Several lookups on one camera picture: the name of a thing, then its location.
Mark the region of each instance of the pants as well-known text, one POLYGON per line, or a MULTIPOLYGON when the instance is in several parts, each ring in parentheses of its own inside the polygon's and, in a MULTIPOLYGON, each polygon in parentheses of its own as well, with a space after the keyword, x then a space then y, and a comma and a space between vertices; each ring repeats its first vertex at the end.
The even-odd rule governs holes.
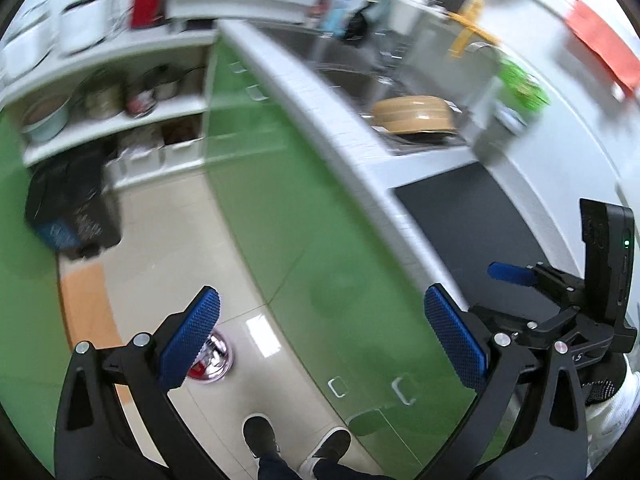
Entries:
MULTIPOLYGON (((393 480, 388 476, 354 471, 345 465, 320 459, 314 467, 318 480, 393 480)), ((258 468, 258 480, 300 480, 298 473, 276 454, 263 456, 258 468)))

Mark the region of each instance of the black trash can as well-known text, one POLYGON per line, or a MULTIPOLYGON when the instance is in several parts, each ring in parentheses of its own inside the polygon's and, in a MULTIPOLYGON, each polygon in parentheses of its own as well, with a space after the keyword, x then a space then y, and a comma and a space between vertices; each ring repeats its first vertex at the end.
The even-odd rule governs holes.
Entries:
POLYGON ((117 196, 104 189, 104 162, 99 147, 80 148, 48 161, 31 179, 26 221, 70 259, 97 256, 122 238, 117 196))

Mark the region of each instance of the silver bolt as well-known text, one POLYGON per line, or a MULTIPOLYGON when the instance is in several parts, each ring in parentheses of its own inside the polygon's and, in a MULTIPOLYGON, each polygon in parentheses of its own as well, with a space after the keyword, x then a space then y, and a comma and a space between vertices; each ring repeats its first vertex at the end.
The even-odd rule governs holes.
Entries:
POLYGON ((133 338, 133 344, 135 346, 139 346, 140 348, 148 345, 149 341, 151 341, 151 336, 146 332, 136 334, 136 336, 133 338))
POLYGON ((76 345, 76 352, 79 354, 86 354, 91 345, 87 341, 81 341, 76 345))
POLYGON ((503 332, 498 332, 494 335, 494 341, 498 346, 509 346, 511 344, 511 338, 503 332))
POLYGON ((558 352, 559 354, 566 354, 569 349, 569 347, 566 345, 564 341, 556 341, 554 343, 554 348, 556 349, 556 352, 558 352))

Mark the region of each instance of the person's foot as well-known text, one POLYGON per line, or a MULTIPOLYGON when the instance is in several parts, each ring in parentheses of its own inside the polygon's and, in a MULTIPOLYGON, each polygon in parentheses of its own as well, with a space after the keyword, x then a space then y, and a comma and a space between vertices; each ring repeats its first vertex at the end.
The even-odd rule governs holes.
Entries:
POLYGON ((338 463, 339 460, 347 453, 351 445, 351 433, 346 428, 333 428, 329 431, 320 444, 306 457, 306 460, 300 465, 298 472, 303 479, 314 480, 314 467, 319 460, 325 459, 330 462, 338 463))
POLYGON ((262 413, 249 415, 242 424, 244 441, 256 463, 269 453, 280 453, 271 421, 262 413))

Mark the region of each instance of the white shelf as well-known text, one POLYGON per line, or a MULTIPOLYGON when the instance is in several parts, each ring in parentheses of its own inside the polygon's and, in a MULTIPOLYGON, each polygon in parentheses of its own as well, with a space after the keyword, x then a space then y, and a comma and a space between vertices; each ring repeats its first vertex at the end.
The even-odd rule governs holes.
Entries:
POLYGON ((142 184, 143 182, 147 182, 156 178, 162 178, 175 173, 181 173, 183 171, 195 170, 196 168, 199 168, 203 165, 204 157, 201 157, 197 158, 196 160, 185 162, 180 166, 162 167, 156 171, 149 171, 148 173, 140 174, 137 176, 123 178, 114 184, 113 189, 123 189, 125 187, 136 186, 137 184, 142 184))
POLYGON ((207 110, 207 107, 207 102, 202 95, 184 95, 159 102, 153 112, 139 119, 132 119, 126 113, 122 112, 105 121, 88 120, 71 123, 48 142, 27 146, 22 154, 22 161, 25 166, 32 166, 41 160, 84 144, 85 142, 100 139, 124 130, 130 130, 138 126, 144 126, 145 124, 201 114, 207 110))
POLYGON ((216 30, 171 32, 165 25, 145 30, 124 30, 116 38, 72 56, 62 54, 54 47, 36 68, 0 92, 0 109, 71 73, 145 52, 212 45, 217 34, 216 30))

